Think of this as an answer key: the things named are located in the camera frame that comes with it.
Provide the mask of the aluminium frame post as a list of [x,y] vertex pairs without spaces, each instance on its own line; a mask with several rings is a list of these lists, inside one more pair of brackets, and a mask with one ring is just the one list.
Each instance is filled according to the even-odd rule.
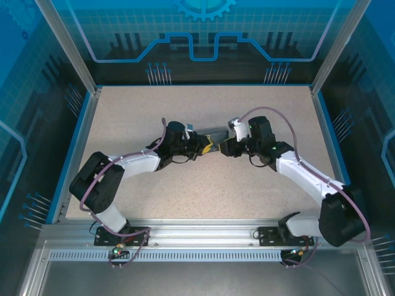
[[81,79],[84,87],[91,95],[95,96],[98,87],[52,1],[35,0],[35,3],[46,19],[66,56],[69,58],[69,61]]
[[313,96],[318,96],[318,92],[329,77],[332,69],[342,54],[344,48],[348,44],[352,34],[357,28],[361,18],[364,16],[367,7],[371,0],[355,0],[355,3],[350,10],[346,20],[344,21],[332,47],[325,57],[315,79],[311,86],[311,93]]

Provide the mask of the aluminium mounting rail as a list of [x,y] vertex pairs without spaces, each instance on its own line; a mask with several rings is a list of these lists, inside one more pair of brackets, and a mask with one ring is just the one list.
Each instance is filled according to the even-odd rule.
[[[46,224],[37,240],[40,249],[93,249],[91,220],[65,220]],[[258,249],[252,233],[260,226],[277,226],[276,219],[131,219],[133,226],[151,228],[147,248],[154,249]]]

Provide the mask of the starry night painted tin box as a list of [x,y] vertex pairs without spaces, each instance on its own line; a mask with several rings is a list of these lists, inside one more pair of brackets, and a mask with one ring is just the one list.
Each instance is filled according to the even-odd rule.
[[227,140],[230,135],[229,129],[226,126],[198,129],[197,134],[210,137],[210,140],[216,147],[223,141]]

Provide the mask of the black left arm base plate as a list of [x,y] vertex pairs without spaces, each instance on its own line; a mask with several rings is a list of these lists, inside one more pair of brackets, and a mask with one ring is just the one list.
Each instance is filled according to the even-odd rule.
[[93,244],[94,246],[99,247],[115,247],[121,242],[124,242],[126,247],[138,247],[140,246],[145,236],[146,233],[138,234],[131,237],[119,237],[111,234],[101,226],[96,229]]

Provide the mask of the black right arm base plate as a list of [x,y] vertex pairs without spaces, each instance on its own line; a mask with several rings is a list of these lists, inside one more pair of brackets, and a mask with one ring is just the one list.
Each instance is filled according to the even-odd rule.
[[315,241],[309,236],[293,236],[289,231],[279,227],[259,227],[252,237],[259,241],[261,247],[313,247]]

